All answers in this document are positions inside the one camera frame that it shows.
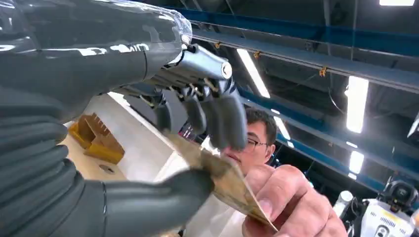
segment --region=human finger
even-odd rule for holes
[[[275,220],[291,201],[300,199],[311,189],[305,176],[297,168],[281,165],[269,177],[256,198],[270,220]]]
[[[320,231],[316,237],[346,237],[347,232],[342,221],[332,212],[331,217],[328,219],[325,227]]]
[[[248,171],[246,181],[255,195],[259,193],[274,171],[275,168],[268,165],[258,165]]]
[[[309,190],[298,202],[294,211],[282,225],[279,234],[292,237],[315,237],[326,226],[331,216],[329,200]]]
[[[270,226],[250,216],[246,217],[242,225],[242,232],[244,237],[272,237],[275,234]]]

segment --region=ceiling pipe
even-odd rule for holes
[[[330,73],[347,77],[356,76],[367,79],[372,83],[419,94],[418,73],[307,52],[252,39],[243,39],[239,36],[228,34],[194,30],[193,37],[212,43],[220,42],[221,45],[227,47],[243,48],[250,52],[261,52],[261,55],[267,57],[296,63],[317,70],[327,67]]]

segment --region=blue steel beam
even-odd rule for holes
[[[350,28],[335,26],[326,27],[292,21],[204,12],[166,6],[165,8],[179,11],[186,19],[195,23],[265,32],[279,36],[332,43],[346,47],[354,46],[355,48],[397,55],[419,56],[418,35],[361,30],[354,31]],[[323,34],[317,39],[315,36],[319,35],[319,32],[322,32]]]
[[[267,57],[318,70],[325,66],[330,73],[343,76],[357,76],[365,78],[372,83],[419,94],[419,73],[351,61],[228,34],[194,30],[193,37],[208,42],[220,42],[221,45],[228,47],[244,48],[250,52],[259,51],[261,55]]]
[[[287,140],[281,134],[278,134],[277,140],[283,143],[284,145],[287,145]],[[349,168],[343,165],[342,163],[338,162],[335,158],[329,157],[317,151],[316,149],[306,146],[305,144],[303,144],[302,142],[299,142],[296,139],[291,139],[291,142],[293,143],[295,150],[315,160],[316,162],[321,163],[322,165],[325,165],[328,168],[344,176],[347,176],[349,174],[350,172]],[[384,190],[384,186],[385,186],[385,184],[375,179],[372,179],[365,174],[358,174],[356,181],[377,192],[381,192],[382,190]]]
[[[242,89],[240,89],[240,94],[245,99],[244,103],[251,106],[256,104],[268,110],[277,110],[281,113],[278,115],[280,118],[295,127],[305,130],[347,150],[358,151],[364,154],[365,158],[372,159],[385,167],[400,171],[419,180],[418,158],[398,153],[393,150],[393,147],[377,143],[367,136],[351,133],[350,131],[347,131],[346,128],[329,127],[319,120],[291,110],[271,99],[254,95]],[[354,148],[346,142],[356,144],[358,148]]]

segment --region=ceiling light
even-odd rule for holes
[[[355,174],[359,174],[361,172],[362,163],[364,162],[364,155],[353,151],[351,153],[351,159],[349,161],[349,170],[354,172]]]
[[[259,75],[259,72],[256,69],[256,66],[253,63],[253,60],[251,59],[249,53],[241,48],[237,49],[237,52],[242,59],[247,71],[250,74],[250,77],[252,78],[254,84],[256,85],[256,88],[259,90],[259,93],[266,98],[271,98],[269,95],[268,89],[266,89],[265,84],[262,81],[262,78]]]
[[[276,113],[277,115],[280,114],[279,111],[277,111],[277,110],[271,109],[271,111],[274,112],[274,113]]]
[[[349,178],[351,178],[353,180],[356,180],[356,175],[355,174],[349,173],[348,176],[349,176]]]
[[[288,141],[287,144],[289,147],[294,148],[294,144],[292,142]]]
[[[368,80],[363,78],[349,77],[346,127],[356,133],[362,132],[368,84]]]
[[[287,139],[287,140],[291,140],[290,134],[287,131],[287,128],[285,127],[284,122],[282,122],[282,119],[280,119],[279,117],[274,117],[276,125],[278,126],[282,136]]]
[[[354,147],[354,148],[358,148],[358,146],[357,145],[355,145],[355,144],[353,144],[353,143],[351,143],[351,142],[346,142],[348,145],[350,145],[350,146],[352,146],[352,147]]]
[[[413,6],[415,0],[380,0],[381,6]]]

